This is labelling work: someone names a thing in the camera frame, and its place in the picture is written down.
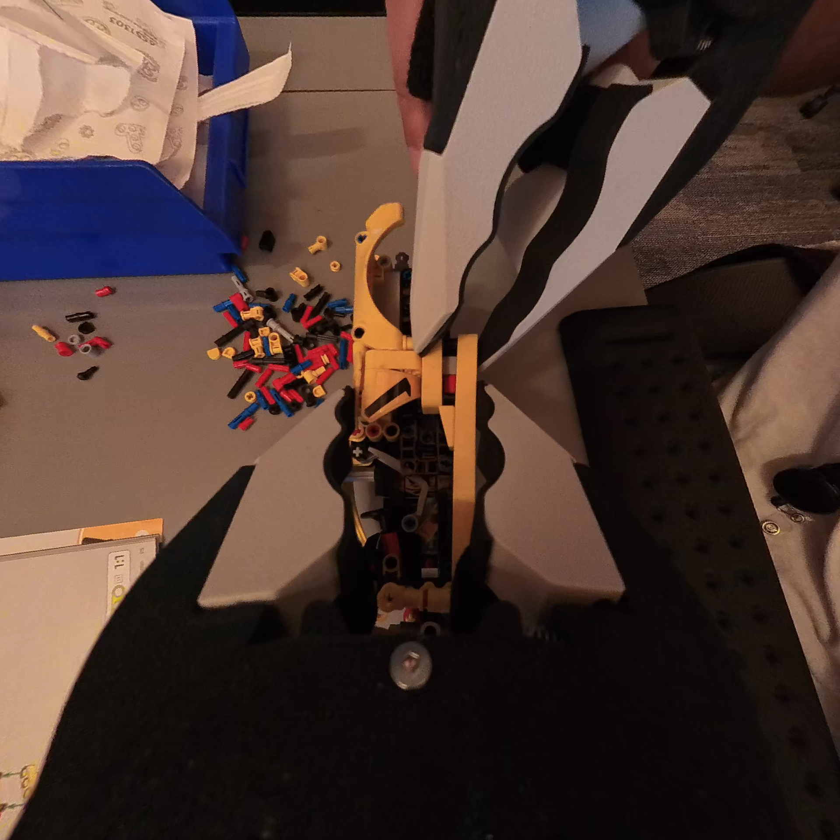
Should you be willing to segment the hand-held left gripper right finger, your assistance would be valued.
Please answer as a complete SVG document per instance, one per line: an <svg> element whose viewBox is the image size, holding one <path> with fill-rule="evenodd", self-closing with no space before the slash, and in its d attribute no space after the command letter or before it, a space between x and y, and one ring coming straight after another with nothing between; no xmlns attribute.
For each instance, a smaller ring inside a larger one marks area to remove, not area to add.
<svg viewBox="0 0 840 840"><path fill-rule="evenodd" d="M476 392L475 501L453 581L453 628L494 603L528 630L561 607L617 604L625 582L579 465L495 386Z"/></svg>

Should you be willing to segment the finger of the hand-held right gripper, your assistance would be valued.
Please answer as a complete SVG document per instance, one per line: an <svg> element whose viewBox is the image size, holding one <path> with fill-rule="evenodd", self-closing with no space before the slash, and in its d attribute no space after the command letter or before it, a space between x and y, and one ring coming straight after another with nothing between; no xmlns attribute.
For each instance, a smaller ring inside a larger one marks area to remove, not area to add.
<svg viewBox="0 0 840 840"><path fill-rule="evenodd" d="M429 352L497 231L521 152L564 110L585 64L578 3L431 2L431 116L419 159L412 336Z"/></svg>
<svg viewBox="0 0 840 840"><path fill-rule="evenodd" d="M710 106L688 77L584 87L558 202L526 245L510 290L479 336L485 370L621 246Z"/></svg>

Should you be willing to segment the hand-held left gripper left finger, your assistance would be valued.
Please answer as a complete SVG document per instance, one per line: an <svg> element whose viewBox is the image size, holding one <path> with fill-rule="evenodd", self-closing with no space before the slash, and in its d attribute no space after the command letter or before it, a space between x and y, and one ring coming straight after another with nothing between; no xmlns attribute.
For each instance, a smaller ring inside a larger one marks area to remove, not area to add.
<svg viewBox="0 0 840 840"><path fill-rule="evenodd" d="M354 390L344 387L257 459L198 596L201 607L268 604L296 633L310 605L330 602L351 632L372 630L374 585L343 490L354 411Z"/></svg>

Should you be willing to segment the yellow brick car model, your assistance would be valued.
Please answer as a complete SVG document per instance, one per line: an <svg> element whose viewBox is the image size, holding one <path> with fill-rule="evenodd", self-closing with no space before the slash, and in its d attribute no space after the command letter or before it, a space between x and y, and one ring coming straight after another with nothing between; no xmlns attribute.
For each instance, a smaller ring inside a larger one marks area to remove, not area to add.
<svg viewBox="0 0 840 840"><path fill-rule="evenodd" d="M354 238L352 319L339 364L352 371L347 436L353 517L379 629L445 627L476 513L477 336L417 352L412 267L380 253L403 206L373 211Z"/></svg>

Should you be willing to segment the grey desk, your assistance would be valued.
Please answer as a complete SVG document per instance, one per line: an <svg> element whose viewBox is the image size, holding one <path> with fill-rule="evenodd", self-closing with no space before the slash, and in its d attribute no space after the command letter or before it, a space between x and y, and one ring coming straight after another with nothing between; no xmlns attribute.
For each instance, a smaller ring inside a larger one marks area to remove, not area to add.
<svg viewBox="0 0 840 840"><path fill-rule="evenodd" d="M249 119L241 258L255 287L291 289L289 272L349 296L353 237L381 204L406 224L385 252L411 252L415 178L393 92L384 17L242 17L254 65L290 46L287 88ZM270 229L271 254L258 248ZM312 410L262 415L248 432L226 422L233 379L205 351L226 330L213 305L229 275L111 280L101 328L113 347L90 381L27 334L34 298L94 280L2 283L2 536L163 518L170 539L240 466Z"/></svg>

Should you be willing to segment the person's right hand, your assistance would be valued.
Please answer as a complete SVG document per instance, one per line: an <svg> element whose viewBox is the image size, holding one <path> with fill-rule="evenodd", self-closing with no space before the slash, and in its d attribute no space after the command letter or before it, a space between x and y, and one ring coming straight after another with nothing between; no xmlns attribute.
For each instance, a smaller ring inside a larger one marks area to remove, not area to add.
<svg viewBox="0 0 840 840"><path fill-rule="evenodd" d="M385 2L385 28L392 62L394 90L402 117L404 139L415 175L419 173L425 134L431 119L430 103L415 98L407 86L409 60L422 7L422 1Z"/></svg>

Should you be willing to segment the black perforated chair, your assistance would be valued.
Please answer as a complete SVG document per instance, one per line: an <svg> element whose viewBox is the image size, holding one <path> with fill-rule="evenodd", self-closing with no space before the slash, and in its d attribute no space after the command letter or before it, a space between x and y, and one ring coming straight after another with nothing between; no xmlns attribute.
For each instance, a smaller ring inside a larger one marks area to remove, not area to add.
<svg viewBox="0 0 840 840"><path fill-rule="evenodd" d="M770 819L747 837L838 838L838 759L699 346L672 308L579 311L560 324L595 478L651 542L649 583L675 576L716 659L702 746L758 750Z"/></svg>

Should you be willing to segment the large pile of brick pins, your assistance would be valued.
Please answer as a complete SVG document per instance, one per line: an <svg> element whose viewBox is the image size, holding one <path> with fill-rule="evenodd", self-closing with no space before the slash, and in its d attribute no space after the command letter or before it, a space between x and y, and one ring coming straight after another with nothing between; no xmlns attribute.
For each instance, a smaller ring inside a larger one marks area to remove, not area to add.
<svg viewBox="0 0 840 840"><path fill-rule="evenodd" d="M226 330L205 351L233 375L227 428L248 432L262 415L293 419L324 404L330 379L353 360L352 298L314 283L301 267L291 270L286 295L253 286L237 261L229 278L232 292L213 305Z"/></svg>

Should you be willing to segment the open instruction booklet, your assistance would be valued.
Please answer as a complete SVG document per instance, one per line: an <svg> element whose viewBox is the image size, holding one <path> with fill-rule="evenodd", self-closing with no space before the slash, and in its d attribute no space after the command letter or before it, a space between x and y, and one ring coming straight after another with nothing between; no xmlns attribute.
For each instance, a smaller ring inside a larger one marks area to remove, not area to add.
<svg viewBox="0 0 840 840"><path fill-rule="evenodd" d="M93 645L163 533L152 518L1 539L1 838L35 790Z"/></svg>

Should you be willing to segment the small group of brick pins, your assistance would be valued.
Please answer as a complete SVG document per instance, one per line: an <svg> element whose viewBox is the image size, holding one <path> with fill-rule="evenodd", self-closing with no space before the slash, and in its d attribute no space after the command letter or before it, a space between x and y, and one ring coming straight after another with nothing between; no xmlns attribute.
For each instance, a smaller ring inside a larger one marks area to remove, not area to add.
<svg viewBox="0 0 840 840"><path fill-rule="evenodd" d="M78 293L60 288L40 291L34 298L34 314L25 318L27 334L36 336L58 358L80 363L76 377L89 382L99 370L98 358L113 347L102 330L100 310L117 291L113 281Z"/></svg>

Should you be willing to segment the blue plastic bin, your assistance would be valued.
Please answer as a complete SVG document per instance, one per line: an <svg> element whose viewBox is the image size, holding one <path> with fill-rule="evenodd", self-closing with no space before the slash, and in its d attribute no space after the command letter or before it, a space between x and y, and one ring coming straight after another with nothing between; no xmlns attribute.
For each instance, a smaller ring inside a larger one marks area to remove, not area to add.
<svg viewBox="0 0 840 840"><path fill-rule="evenodd" d="M199 45L212 47L199 67L215 70L221 64L222 82L245 68L245 58L249 68L238 18L225 3L241 32L238 46L233 36L217 34L219 24L199 28ZM225 271L241 250L245 230L248 131L246 110L211 120L198 201L149 164L2 162L2 280Z"/></svg>

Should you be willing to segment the white crumpled paper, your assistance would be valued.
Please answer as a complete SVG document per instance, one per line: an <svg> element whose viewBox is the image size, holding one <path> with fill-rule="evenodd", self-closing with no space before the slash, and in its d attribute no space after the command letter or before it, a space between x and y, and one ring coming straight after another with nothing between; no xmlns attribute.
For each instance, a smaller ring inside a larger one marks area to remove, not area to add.
<svg viewBox="0 0 840 840"><path fill-rule="evenodd" d="M292 67L287 49L222 82L200 69L211 24L238 46L225 2L2 1L2 162L143 163L198 201L211 120L275 100Z"/></svg>

